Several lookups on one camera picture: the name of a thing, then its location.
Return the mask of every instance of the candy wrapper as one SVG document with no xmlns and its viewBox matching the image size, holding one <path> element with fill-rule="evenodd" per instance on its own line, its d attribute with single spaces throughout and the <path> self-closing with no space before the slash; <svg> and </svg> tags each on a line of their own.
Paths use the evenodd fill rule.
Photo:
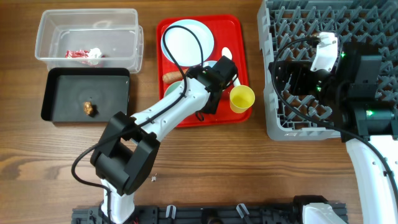
<svg viewBox="0 0 398 224">
<path fill-rule="evenodd" d="M 96 58 L 102 58 L 105 57 L 102 55 L 100 49 L 94 48 L 91 49 L 90 51 L 88 50 L 67 50 L 67 54 L 65 55 L 65 58 L 84 58 L 84 59 L 96 59 Z M 102 67 L 100 63 L 101 61 L 99 60 L 82 60 L 79 61 L 80 63 L 89 65 L 91 67 Z"/>
</svg>

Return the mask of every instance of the wood grain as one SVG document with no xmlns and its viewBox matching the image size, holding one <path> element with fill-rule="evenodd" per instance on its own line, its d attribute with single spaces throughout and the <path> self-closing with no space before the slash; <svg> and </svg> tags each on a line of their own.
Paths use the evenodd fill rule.
<svg viewBox="0 0 398 224">
<path fill-rule="evenodd" d="M 353 165 L 338 139 L 271 141 L 266 133 L 264 64 L 256 14 L 260 0 L 68 1 L 3 0 L 0 4 L 0 222 L 70 223 L 72 208 L 97 205 L 100 189 L 76 182 L 70 166 L 98 141 L 104 124 L 54 125 L 40 110 L 47 68 L 34 57 L 41 15 L 46 9 L 134 8 L 144 28 L 142 72 L 130 92 L 135 111 L 158 100 L 156 25 L 165 18 L 232 14 L 242 24 L 251 87 L 252 116 L 241 124 L 176 129 L 162 142 L 152 175 L 136 193 L 138 205 L 235 205 L 287 202 L 294 195 L 319 194 L 347 203 L 351 223 L 361 223 Z M 78 173 L 97 181 L 85 158 Z"/>
</svg>

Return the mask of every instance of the black baking pan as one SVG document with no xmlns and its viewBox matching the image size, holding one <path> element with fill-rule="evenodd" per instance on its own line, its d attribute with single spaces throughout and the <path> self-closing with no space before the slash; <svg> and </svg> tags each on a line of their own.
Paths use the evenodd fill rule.
<svg viewBox="0 0 398 224">
<path fill-rule="evenodd" d="M 125 68 L 53 68 L 45 87 L 42 119 L 52 122 L 105 122 L 127 114 L 130 73 Z M 89 116 L 83 106 L 91 102 Z"/>
</svg>

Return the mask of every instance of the clear plastic bin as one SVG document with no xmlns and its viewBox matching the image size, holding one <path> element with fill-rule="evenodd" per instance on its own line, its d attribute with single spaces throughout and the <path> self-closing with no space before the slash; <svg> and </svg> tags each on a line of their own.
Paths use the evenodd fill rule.
<svg viewBox="0 0 398 224">
<path fill-rule="evenodd" d="M 99 48 L 103 58 L 65 58 L 67 50 Z M 61 9 L 43 13 L 35 56 L 50 70 L 55 67 L 141 69 L 144 33 L 135 9 Z"/>
</svg>

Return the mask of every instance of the white spoon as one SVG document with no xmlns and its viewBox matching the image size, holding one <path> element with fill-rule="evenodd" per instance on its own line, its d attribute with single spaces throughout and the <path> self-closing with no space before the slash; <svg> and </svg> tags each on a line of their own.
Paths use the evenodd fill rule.
<svg viewBox="0 0 398 224">
<path fill-rule="evenodd" d="M 221 50 L 221 55 L 222 55 L 222 56 L 225 56 L 225 57 L 228 57 L 230 60 L 232 60 L 232 53 L 231 53 L 231 51 L 229 50 L 229 48 L 227 48 L 227 47 L 224 47 L 224 48 Z M 238 78 L 237 78 L 233 83 L 234 83 L 234 86 L 241 85 L 241 82 L 239 81 Z"/>
</svg>

